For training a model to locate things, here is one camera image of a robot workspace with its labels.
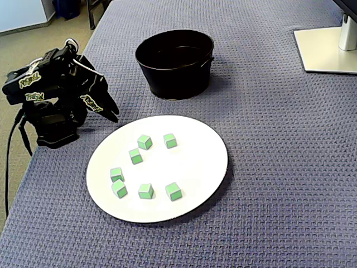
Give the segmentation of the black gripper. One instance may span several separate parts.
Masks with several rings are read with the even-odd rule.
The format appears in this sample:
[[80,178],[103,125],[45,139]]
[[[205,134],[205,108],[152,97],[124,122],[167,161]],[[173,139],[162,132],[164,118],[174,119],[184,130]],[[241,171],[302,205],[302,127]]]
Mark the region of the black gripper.
[[119,115],[116,102],[108,93],[108,83],[103,75],[99,75],[84,55],[77,55],[70,74],[73,77],[74,94],[93,112],[112,121],[118,122]]

